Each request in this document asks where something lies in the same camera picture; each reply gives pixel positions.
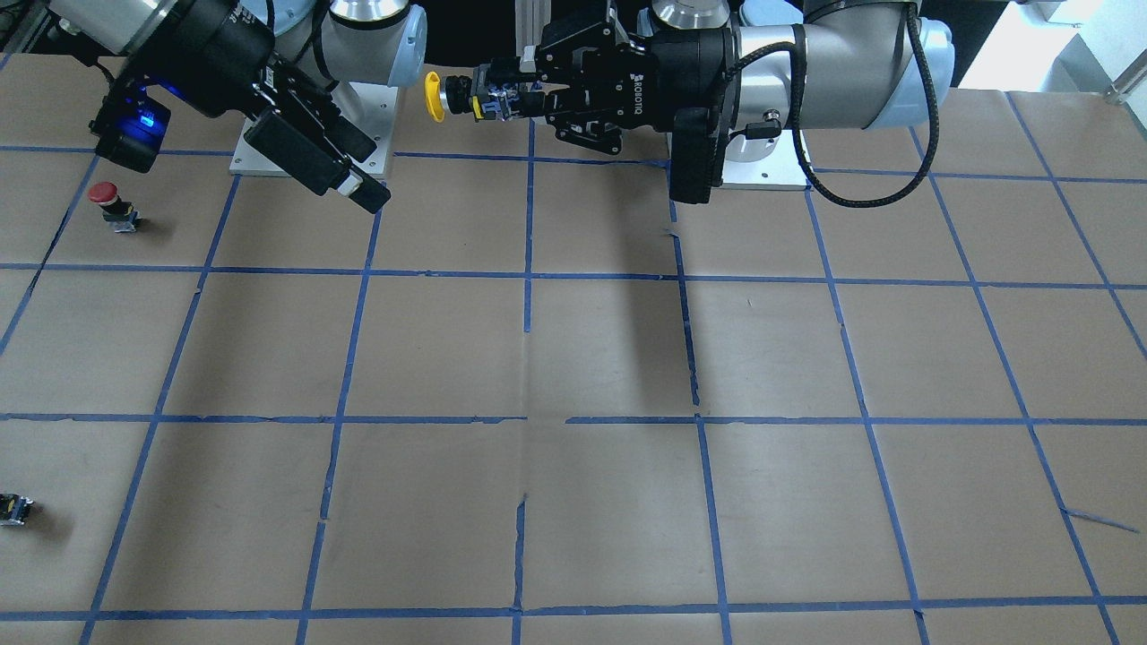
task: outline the small electronic component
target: small electronic component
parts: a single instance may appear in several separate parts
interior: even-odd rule
[[[22,495],[0,492],[0,527],[22,527],[32,512],[31,499]]]
[[[87,192],[87,199],[103,210],[103,220],[111,226],[116,233],[134,233],[139,224],[140,213],[131,202],[125,202],[119,196],[119,188],[110,181],[102,181],[92,186]]]

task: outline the blue grid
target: blue grid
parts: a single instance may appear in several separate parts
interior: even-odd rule
[[[0,61],[0,70],[7,64],[10,55],[5,56]],[[56,242],[58,242],[60,235],[62,234],[64,227],[69,223],[72,212],[79,202],[83,188],[87,185],[93,171],[96,168],[97,160],[93,158],[89,164],[87,172],[85,173],[83,180],[77,188],[72,202],[64,213],[63,220],[56,231],[49,250],[45,256],[44,262],[40,264],[17,264],[8,263],[0,264],[0,270],[2,269],[28,269],[36,270],[36,277],[33,277],[30,286],[28,287],[24,297],[22,298],[15,314],[6,327],[5,335],[0,340],[0,355],[7,348],[13,333],[15,332],[19,319],[22,318],[29,300],[32,297],[37,280],[42,271],[130,271],[130,272],[186,272],[186,273],[198,273],[198,287],[205,285],[206,280],[212,273],[274,273],[274,274],[341,274],[341,275],[360,275],[360,289],[359,297],[356,305],[356,313],[351,331],[351,340],[348,347],[346,353],[346,367],[344,371],[342,388],[340,391],[338,407],[334,417],[250,417],[250,415],[171,415],[164,414],[163,409],[166,402],[167,393],[171,387],[172,379],[175,373],[175,368],[179,364],[184,347],[187,341],[187,335],[189,333],[190,326],[193,324],[198,302],[200,293],[197,292],[193,297],[188,306],[187,314],[185,317],[184,327],[181,329],[179,340],[177,342],[175,349],[173,351],[166,376],[159,394],[159,398],[156,402],[155,410],[151,414],[68,414],[68,413],[21,413],[21,412],[7,412],[0,413],[0,420],[9,419],[26,419],[26,420],[62,420],[70,419],[85,422],[125,422],[125,421],[136,421],[136,422],[148,422],[148,430],[145,437],[143,445],[141,446],[139,459],[136,461],[135,471],[133,472],[132,481],[130,484],[128,494],[124,503],[124,508],[120,514],[119,522],[116,528],[115,536],[112,538],[111,546],[101,574],[101,578],[92,600],[92,606],[86,612],[0,612],[0,622],[34,622],[34,621],[81,621],[85,623],[83,636],[80,638],[80,644],[85,645],[89,642],[94,625],[101,621],[139,621],[139,620],[283,620],[283,621],[296,621],[298,623],[297,631],[297,643],[303,644],[306,639],[307,623],[310,620],[317,619],[398,619],[398,617],[501,617],[512,620],[512,642],[514,645],[521,643],[521,623],[523,617],[531,616],[585,616],[585,615],[657,615],[657,614],[717,614],[721,620],[723,628],[723,642],[726,645],[732,645],[733,636],[729,627],[729,616],[732,614],[744,614],[744,613],[789,613],[789,612],[860,612],[860,611],[912,611],[916,619],[916,624],[923,645],[928,644],[928,634],[924,624],[924,611],[934,608],[973,608],[973,607],[1019,607],[1019,606],[1094,606],[1100,612],[1103,623],[1108,630],[1111,643],[1117,644],[1118,637],[1115,634],[1114,627],[1110,622],[1110,617],[1107,612],[1107,607],[1116,605],[1147,605],[1147,596],[1105,596],[1100,591],[1091,567],[1087,562],[1086,554],[1079,543],[1078,536],[1076,535],[1072,520],[1067,511],[1063,512],[1063,523],[1064,528],[1071,538],[1072,545],[1076,549],[1076,553],[1079,558],[1080,567],[1083,568],[1089,584],[1091,586],[1091,596],[1046,596],[1046,597],[1017,597],[1017,598],[920,598],[915,588],[914,576],[912,573],[911,559],[908,557],[907,546],[904,542],[903,531],[899,526],[899,520],[896,511],[894,491],[888,483],[887,475],[883,469],[883,463],[880,453],[879,442],[876,441],[873,427],[875,425],[1008,425],[1008,426],[1023,426],[1029,430],[1030,437],[1032,440],[1032,446],[1040,460],[1041,467],[1046,475],[1048,485],[1056,499],[1056,503],[1061,508],[1064,508],[1062,497],[1060,495],[1059,488],[1056,485],[1054,475],[1051,471],[1050,464],[1044,454],[1043,446],[1039,441],[1037,428],[1040,426],[1058,426],[1058,425],[1083,425],[1083,426],[1134,426],[1134,427],[1147,427],[1147,419],[1075,419],[1075,418],[1033,418],[1028,411],[1023,402],[1022,393],[1020,391],[1019,384],[1015,380],[1015,375],[1008,363],[1007,355],[1004,351],[1002,344],[999,340],[999,335],[992,322],[991,314],[988,310],[986,303],[982,295],[983,287],[1001,287],[1001,288],[1054,288],[1054,289],[1103,289],[1107,290],[1124,322],[1126,324],[1129,331],[1136,339],[1136,342],[1147,356],[1147,350],[1144,348],[1142,336],[1136,329],[1133,322],[1128,316],[1122,302],[1118,297],[1118,292],[1122,290],[1145,290],[1147,285],[1137,283],[1113,283],[1108,280],[1106,272],[1103,271],[1100,261],[1095,252],[1093,251],[1090,242],[1084,234],[1083,228],[1079,226],[1074,212],[1071,211],[1070,204],[1067,202],[1062,189],[1060,188],[1061,182],[1099,182],[1099,184],[1147,184],[1147,180],[1138,179],[1094,179],[1094,178],[1063,178],[1055,177],[1051,168],[1048,166],[1046,160],[1044,158],[1041,151],[1035,138],[1031,135],[1030,130],[1023,122],[1023,117],[1020,111],[1015,108],[1014,102],[1012,103],[1015,116],[1020,119],[1021,125],[1024,129],[1037,156],[1043,163],[1046,176],[1045,177],[1027,177],[1027,176],[993,176],[993,174],[969,174],[969,173],[933,173],[930,177],[933,189],[936,194],[937,201],[941,204],[941,209],[944,213],[945,222],[952,234],[953,242],[960,255],[961,262],[963,263],[965,270],[967,272],[967,280],[879,280],[879,279],[846,279],[846,278],[835,278],[832,272],[832,266],[829,263],[829,257],[827,249],[824,243],[824,236],[821,234],[820,224],[817,218],[816,208],[811,200],[811,194],[806,193],[806,202],[809,207],[810,217],[812,219],[813,230],[817,236],[818,248],[821,254],[822,264],[825,267],[825,277],[736,277],[736,275],[690,275],[685,271],[684,250],[681,248],[681,241],[678,238],[673,238],[674,256],[677,261],[677,273],[672,275],[662,274],[621,274],[621,273],[536,273],[532,270],[532,228],[533,228],[533,169],[537,163],[574,163],[574,164],[591,164],[591,165],[608,165],[608,164],[643,164],[654,165],[668,169],[668,164],[664,161],[595,161],[595,160],[571,160],[571,158],[556,158],[556,157],[536,157],[535,155],[535,129],[531,124],[530,127],[530,149],[528,156],[509,156],[509,155],[466,155],[466,154],[430,154],[430,153],[398,153],[397,156],[411,156],[411,157],[430,157],[430,158],[459,158],[459,160],[490,160],[490,161],[518,161],[528,164],[528,196],[526,196],[526,250],[525,250],[525,266],[524,271],[517,272],[466,272],[466,271],[389,271],[389,270],[375,270],[372,267],[372,258],[374,257],[374,251],[377,244],[380,226],[382,223],[382,213],[375,215],[374,225],[372,228],[370,241],[367,249],[366,261],[361,270],[329,270],[329,269],[305,269],[305,267],[232,267],[232,266],[213,266],[213,257],[218,248],[219,241],[224,233],[224,228],[227,222],[227,217],[234,201],[235,192],[237,191],[240,179],[235,179],[232,184],[231,192],[220,216],[218,227],[216,230],[214,236],[208,256],[202,266],[142,266],[142,265],[78,265],[78,264],[48,264],[48,258],[55,248]],[[920,148],[920,141],[915,138],[913,133],[913,139],[916,143],[918,149]],[[16,147],[16,146],[0,146],[0,151],[46,151],[46,153],[85,153],[91,154],[91,148],[52,148],[52,147]],[[167,150],[164,154],[169,155],[192,155],[192,156],[229,156],[231,151],[223,150]],[[911,172],[899,172],[899,171],[880,171],[880,170],[844,170],[844,169],[819,169],[820,172],[825,173],[859,173],[859,174],[892,174],[892,176],[910,176]],[[1053,282],[981,282],[976,280],[973,273],[970,263],[963,251],[962,244],[960,242],[959,235],[955,231],[955,226],[947,212],[943,194],[941,193],[939,186],[936,182],[936,178],[953,177],[953,178],[973,178],[973,179],[1012,179],[1012,180],[1029,180],[1029,181],[1048,181],[1055,188],[1063,202],[1063,207],[1067,216],[1070,218],[1072,225],[1078,233],[1080,241],[1084,243],[1087,252],[1095,265],[1095,269],[1101,279],[1100,283],[1053,283]],[[670,203],[670,218],[671,220],[677,220],[676,209],[672,203]],[[569,423],[612,423],[612,425],[627,425],[627,423],[678,423],[695,425],[697,429],[699,440],[699,451],[703,473],[703,484],[705,489],[705,500],[709,514],[710,523],[710,538],[712,545],[712,557],[715,564],[715,575],[717,583],[717,603],[716,604],[690,604],[690,605],[670,605],[670,606],[653,606],[653,605],[626,605],[626,606],[612,606],[612,607],[598,607],[598,606],[557,606],[557,607],[539,607],[526,609],[522,605],[523,595],[523,554],[525,545],[525,522],[526,522],[526,500],[523,499],[517,507],[516,512],[516,542],[515,542],[515,568],[514,568],[514,582],[515,582],[515,593],[513,604],[508,607],[454,607],[454,608],[356,608],[356,609],[315,609],[312,607],[314,585],[319,574],[319,562],[321,559],[321,551],[325,536],[325,521],[329,511],[330,497],[333,494],[333,484],[336,475],[338,448],[341,441],[341,430],[345,423],[499,423],[507,420],[524,419],[522,417],[356,417],[345,414],[346,396],[351,384],[351,378],[353,373],[354,355],[358,344],[358,333],[361,325],[362,310],[365,301],[368,293],[368,285],[372,277],[375,275],[391,275],[391,277],[444,277],[444,278],[499,278],[499,279],[517,279],[524,281],[525,289],[525,308],[523,312],[523,327],[524,331],[529,332],[531,321],[531,292],[533,280],[664,280],[671,281],[676,280],[679,285],[680,301],[681,301],[681,316],[685,331],[685,340],[687,344],[687,357],[689,360],[689,374],[690,374],[690,387],[693,393],[693,403],[695,406],[700,405],[699,396],[699,382],[696,374],[696,360],[694,356],[693,347],[693,335],[692,335],[692,322],[689,318],[688,309],[688,285],[690,282],[700,281],[738,281],[738,282],[796,282],[796,283],[816,283],[826,285],[833,300],[834,309],[836,311],[837,320],[841,324],[841,335],[842,343],[845,349],[846,358],[849,362],[850,372],[853,379],[853,386],[856,389],[857,402],[860,406],[860,417],[827,417],[827,418],[765,418],[765,417],[705,417],[700,413],[695,413],[693,417],[579,417],[571,418],[568,420]],[[1013,388],[1016,402],[1020,406],[1021,417],[1019,418],[899,418],[899,417],[871,417],[867,412],[867,407],[864,401],[864,393],[859,381],[859,373],[856,365],[855,357],[851,351],[851,343],[848,336],[846,320],[844,311],[842,310],[837,286],[838,285],[913,285],[913,286],[930,286],[930,287],[965,287],[972,288],[976,294],[977,302],[981,306],[982,313],[984,316],[985,322],[988,324],[989,331],[991,333],[993,343],[996,345],[999,358],[1004,365],[1007,373],[1009,384]],[[331,425],[331,457],[327,471],[327,476],[325,481],[325,488],[322,491],[322,502],[320,518],[315,526],[315,538],[312,549],[312,557],[309,567],[309,575],[306,582],[306,592],[302,603],[302,606],[297,611],[104,611],[101,608],[103,596],[107,591],[107,584],[111,577],[116,558],[118,555],[118,550],[122,544],[124,533],[126,530],[127,523],[131,518],[133,503],[139,490],[140,481],[142,477],[143,469],[146,467],[149,450],[155,437],[156,429],[159,423],[164,422],[186,422],[186,423],[256,423],[256,422],[275,422],[275,423],[328,423]],[[718,514],[716,510],[716,500],[713,494],[713,484],[711,476],[711,466],[709,464],[708,453],[708,438],[707,438],[707,426],[708,425],[725,425],[725,423],[752,423],[752,425],[863,425],[865,427],[866,434],[869,440],[869,446],[873,453],[874,463],[880,476],[881,487],[884,494],[885,503],[888,506],[889,518],[892,523],[894,533],[896,535],[897,545],[900,551],[902,564],[904,567],[905,578],[910,590],[908,600],[872,600],[872,601],[843,601],[843,603],[767,603],[767,604],[732,604],[728,603],[727,593],[725,590],[724,580],[724,564],[720,553],[720,531],[718,526]]]

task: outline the red button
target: red button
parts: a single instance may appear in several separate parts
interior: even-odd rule
[[[110,181],[101,181],[87,192],[87,199],[100,205],[115,203],[118,195],[119,188]]]

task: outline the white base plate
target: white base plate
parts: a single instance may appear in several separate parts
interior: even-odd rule
[[[796,147],[788,130],[777,139],[767,157],[756,162],[725,160],[721,188],[742,191],[804,191],[809,181],[796,161]]]
[[[358,166],[375,179],[385,179],[390,165],[390,150],[395,133],[395,114],[398,111],[398,88],[387,85],[351,84],[362,102],[362,118],[354,119],[356,110],[343,112],[362,132],[375,140],[379,148]],[[243,123],[243,132],[251,127],[250,119]],[[244,177],[290,177],[267,157],[260,155],[240,135],[235,155],[231,158],[231,173]]]

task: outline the yellow ring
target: yellow ring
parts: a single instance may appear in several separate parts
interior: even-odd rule
[[[427,75],[423,90],[426,91],[427,111],[430,112],[430,118],[435,119],[436,123],[442,123],[446,119],[446,108],[442,104],[442,78],[438,77],[438,72],[432,71]]]

